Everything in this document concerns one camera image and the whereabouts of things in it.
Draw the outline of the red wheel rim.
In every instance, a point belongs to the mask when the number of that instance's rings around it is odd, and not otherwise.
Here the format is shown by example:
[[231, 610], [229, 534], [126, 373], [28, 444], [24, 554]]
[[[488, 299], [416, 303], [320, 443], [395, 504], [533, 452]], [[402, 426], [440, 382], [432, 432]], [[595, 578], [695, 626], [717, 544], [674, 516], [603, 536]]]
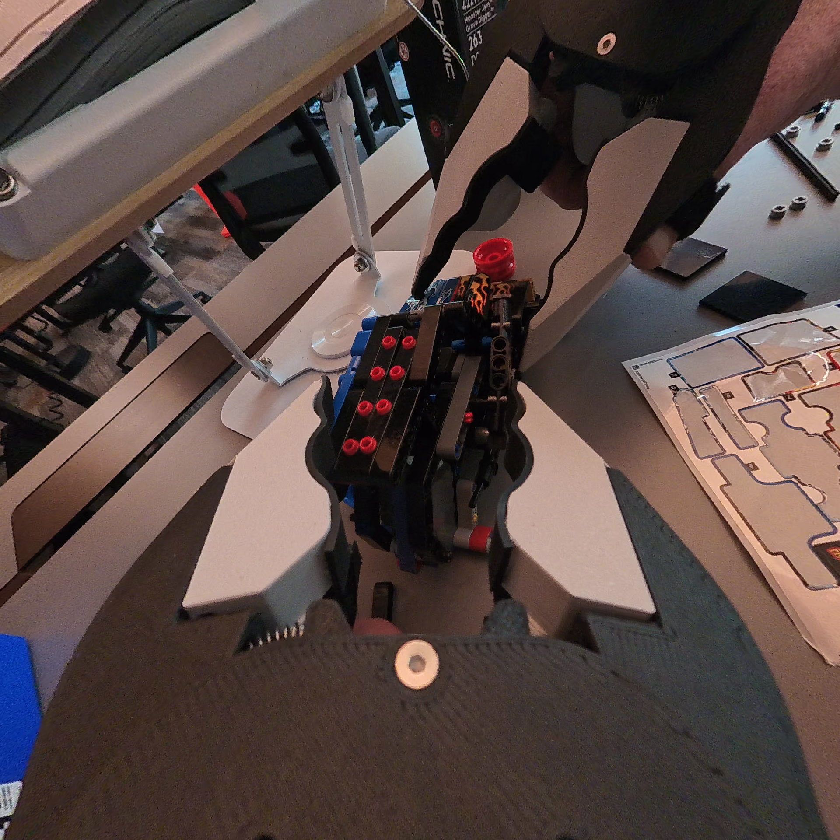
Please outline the red wheel rim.
[[487, 275], [491, 282], [507, 281], [516, 273], [513, 244], [508, 238], [491, 238], [473, 252], [476, 272]]

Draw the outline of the black office chair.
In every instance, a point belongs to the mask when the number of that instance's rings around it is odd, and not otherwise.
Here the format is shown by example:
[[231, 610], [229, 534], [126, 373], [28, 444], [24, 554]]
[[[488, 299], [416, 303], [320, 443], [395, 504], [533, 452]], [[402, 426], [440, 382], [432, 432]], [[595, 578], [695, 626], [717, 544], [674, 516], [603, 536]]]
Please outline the black office chair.
[[144, 294], [156, 282], [156, 277], [129, 248], [101, 259], [74, 281], [81, 283], [80, 291], [51, 306], [64, 327], [99, 320], [99, 330], [109, 333], [113, 321], [121, 313], [132, 310], [139, 316], [138, 325], [117, 359], [117, 366], [124, 373], [130, 371], [127, 361], [142, 340], [146, 342], [147, 351], [152, 352], [158, 345], [159, 333], [170, 336], [173, 324], [177, 326], [189, 319], [187, 315], [177, 313], [182, 308], [182, 301], [175, 300], [155, 308], [144, 300]]

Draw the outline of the sticker sheet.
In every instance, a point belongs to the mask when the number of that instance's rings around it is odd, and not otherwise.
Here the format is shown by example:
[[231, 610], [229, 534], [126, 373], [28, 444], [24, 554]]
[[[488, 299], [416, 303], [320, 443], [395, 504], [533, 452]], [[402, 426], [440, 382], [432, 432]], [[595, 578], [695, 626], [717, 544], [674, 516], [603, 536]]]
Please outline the sticker sheet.
[[839, 663], [839, 305], [624, 363], [805, 641]]

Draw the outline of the instruction booklet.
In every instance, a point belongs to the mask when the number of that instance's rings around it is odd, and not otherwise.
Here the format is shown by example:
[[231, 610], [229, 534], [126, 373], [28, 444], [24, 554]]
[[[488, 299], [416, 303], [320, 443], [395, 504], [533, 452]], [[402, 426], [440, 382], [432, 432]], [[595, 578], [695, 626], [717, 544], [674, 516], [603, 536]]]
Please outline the instruction booklet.
[[250, 1], [92, 3], [2, 83], [2, 147], [100, 97], [248, 5]]

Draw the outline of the blue storage bin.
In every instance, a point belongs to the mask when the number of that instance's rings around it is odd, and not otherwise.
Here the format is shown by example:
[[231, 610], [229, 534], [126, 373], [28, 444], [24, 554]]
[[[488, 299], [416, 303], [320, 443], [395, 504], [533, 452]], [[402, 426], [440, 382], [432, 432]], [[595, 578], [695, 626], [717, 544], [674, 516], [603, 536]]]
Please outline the blue storage bin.
[[14, 814], [41, 721], [28, 643], [1, 635], [1, 838]]

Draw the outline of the blue black toy brick truck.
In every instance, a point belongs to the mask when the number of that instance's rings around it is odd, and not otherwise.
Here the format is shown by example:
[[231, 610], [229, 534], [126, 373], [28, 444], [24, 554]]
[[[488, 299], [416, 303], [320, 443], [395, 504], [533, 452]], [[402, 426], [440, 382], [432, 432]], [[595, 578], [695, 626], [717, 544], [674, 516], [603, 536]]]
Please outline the blue black toy brick truck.
[[539, 304], [530, 279], [474, 274], [363, 320], [339, 380], [330, 479], [349, 492], [356, 534], [403, 571], [487, 551], [477, 502], [508, 443]]

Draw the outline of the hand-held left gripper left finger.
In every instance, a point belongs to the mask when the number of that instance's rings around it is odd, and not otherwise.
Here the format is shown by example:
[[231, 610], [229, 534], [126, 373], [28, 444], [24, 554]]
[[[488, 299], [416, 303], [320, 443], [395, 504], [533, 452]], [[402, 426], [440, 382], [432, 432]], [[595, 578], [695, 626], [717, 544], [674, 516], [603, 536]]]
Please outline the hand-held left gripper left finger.
[[182, 604], [191, 617], [250, 610], [291, 625], [331, 595], [354, 620], [361, 557], [327, 480], [332, 422], [323, 377], [236, 456]]

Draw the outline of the brick set box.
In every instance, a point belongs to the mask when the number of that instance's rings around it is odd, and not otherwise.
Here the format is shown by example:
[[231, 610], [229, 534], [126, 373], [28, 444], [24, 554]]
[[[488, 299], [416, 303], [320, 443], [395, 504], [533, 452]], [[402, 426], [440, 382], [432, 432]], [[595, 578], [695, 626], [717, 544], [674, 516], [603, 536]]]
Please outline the brick set box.
[[434, 184], [445, 162], [466, 76], [487, 41], [490, 22], [506, 1], [415, 1], [427, 21], [456, 49], [452, 53], [415, 18], [399, 34], [398, 52]]

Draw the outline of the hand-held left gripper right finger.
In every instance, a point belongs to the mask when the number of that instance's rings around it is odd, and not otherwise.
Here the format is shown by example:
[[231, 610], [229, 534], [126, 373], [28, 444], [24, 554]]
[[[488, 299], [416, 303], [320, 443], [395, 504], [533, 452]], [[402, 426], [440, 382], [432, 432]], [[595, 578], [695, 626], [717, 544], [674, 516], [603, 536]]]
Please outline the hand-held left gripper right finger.
[[646, 622], [655, 614], [603, 459], [516, 384], [490, 552], [490, 587], [524, 604], [544, 635], [564, 637], [583, 613]]

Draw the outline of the long black axle rod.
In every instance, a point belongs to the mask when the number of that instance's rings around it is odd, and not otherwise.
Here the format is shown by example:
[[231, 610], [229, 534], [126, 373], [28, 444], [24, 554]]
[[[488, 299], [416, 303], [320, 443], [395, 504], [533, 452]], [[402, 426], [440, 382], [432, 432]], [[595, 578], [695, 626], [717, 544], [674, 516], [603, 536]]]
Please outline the long black axle rod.
[[770, 140], [826, 200], [829, 202], [837, 200], [839, 191], [835, 185], [817, 169], [811, 160], [805, 157], [794, 143], [778, 132], [771, 135]]

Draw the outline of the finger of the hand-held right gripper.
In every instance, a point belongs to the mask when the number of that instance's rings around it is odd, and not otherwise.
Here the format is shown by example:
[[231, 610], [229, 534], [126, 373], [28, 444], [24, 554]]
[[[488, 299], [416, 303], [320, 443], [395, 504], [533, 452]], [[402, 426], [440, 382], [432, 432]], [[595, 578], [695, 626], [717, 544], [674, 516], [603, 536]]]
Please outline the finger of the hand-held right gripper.
[[515, 211], [518, 189], [533, 192], [560, 157], [560, 145], [529, 112], [532, 80], [502, 62], [465, 123], [440, 175], [413, 282], [422, 296], [470, 229], [491, 232]]
[[646, 119], [599, 151], [587, 179], [580, 229], [552, 267], [552, 290], [531, 320], [523, 371], [550, 352], [629, 266], [627, 240], [688, 127]]

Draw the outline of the person's right hand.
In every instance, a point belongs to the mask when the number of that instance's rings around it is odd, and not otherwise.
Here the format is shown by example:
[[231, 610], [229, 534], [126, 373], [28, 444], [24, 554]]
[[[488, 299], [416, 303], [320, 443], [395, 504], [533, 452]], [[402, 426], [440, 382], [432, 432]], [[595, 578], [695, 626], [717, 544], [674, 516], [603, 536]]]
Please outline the person's right hand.
[[781, 131], [820, 100], [839, 97], [839, 2], [802, 1], [773, 53], [749, 119], [719, 180], [751, 148]]

